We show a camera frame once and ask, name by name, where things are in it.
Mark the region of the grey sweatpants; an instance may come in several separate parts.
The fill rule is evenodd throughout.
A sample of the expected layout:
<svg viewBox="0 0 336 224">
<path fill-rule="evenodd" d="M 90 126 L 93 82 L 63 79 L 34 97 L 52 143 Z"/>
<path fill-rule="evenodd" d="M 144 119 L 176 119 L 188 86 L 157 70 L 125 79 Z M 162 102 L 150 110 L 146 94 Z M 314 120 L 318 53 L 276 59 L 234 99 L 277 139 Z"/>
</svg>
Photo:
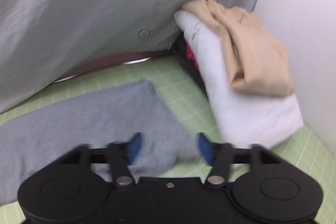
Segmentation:
<svg viewBox="0 0 336 224">
<path fill-rule="evenodd" d="M 81 144 L 126 142 L 140 133 L 134 177 L 166 172 L 200 158 L 197 137 L 183 127 L 148 80 L 76 96 L 1 125 L 1 203 L 16 200 L 20 184 Z"/>
</svg>

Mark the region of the white folded garment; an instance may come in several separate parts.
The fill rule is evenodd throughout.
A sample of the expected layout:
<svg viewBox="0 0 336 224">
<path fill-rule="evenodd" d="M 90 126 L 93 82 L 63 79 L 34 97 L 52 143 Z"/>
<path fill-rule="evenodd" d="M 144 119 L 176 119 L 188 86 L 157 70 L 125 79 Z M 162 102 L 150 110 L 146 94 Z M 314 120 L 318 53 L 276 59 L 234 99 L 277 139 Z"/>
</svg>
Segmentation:
<svg viewBox="0 0 336 224">
<path fill-rule="evenodd" d="M 241 94 L 228 86 L 221 43 L 196 16 L 180 10 L 174 19 L 183 31 L 205 83 L 211 110 L 225 142 L 239 148 L 272 148 L 303 127 L 295 95 L 285 98 Z"/>
</svg>

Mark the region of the beige folded garment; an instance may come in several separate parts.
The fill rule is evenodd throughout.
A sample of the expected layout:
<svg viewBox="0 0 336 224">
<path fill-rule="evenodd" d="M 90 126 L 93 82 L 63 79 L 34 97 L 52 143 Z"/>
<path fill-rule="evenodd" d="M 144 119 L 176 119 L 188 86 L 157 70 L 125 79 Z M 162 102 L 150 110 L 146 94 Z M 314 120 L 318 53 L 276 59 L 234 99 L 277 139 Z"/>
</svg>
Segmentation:
<svg viewBox="0 0 336 224">
<path fill-rule="evenodd" d="M 228 85 L 263 96 L 294 93 L 286 48 L 261 24 L 254 12 L 227 8 L 215 0 L 194 0 L 182 9 L 199 18 L 220 40 Z"/>
</svg>

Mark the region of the black and red garment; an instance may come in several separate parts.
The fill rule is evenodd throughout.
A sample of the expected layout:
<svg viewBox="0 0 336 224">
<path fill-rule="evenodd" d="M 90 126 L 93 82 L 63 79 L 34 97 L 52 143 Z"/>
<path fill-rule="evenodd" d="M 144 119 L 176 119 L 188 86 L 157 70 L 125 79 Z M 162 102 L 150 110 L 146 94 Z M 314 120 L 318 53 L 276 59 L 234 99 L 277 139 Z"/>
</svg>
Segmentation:
<svg viewBox="0 0 336 224">
<path fill-rule="evenodd" d="M 194 83 L 196 83 L 198 88 L 207 97 L 206 87 L 199 72 L 197 61 L 190 46 L 185 41 L 183 34 L 180 34 L 174 42 L 173 53 L 185 72 L 193 79 Z"/>
</svg>

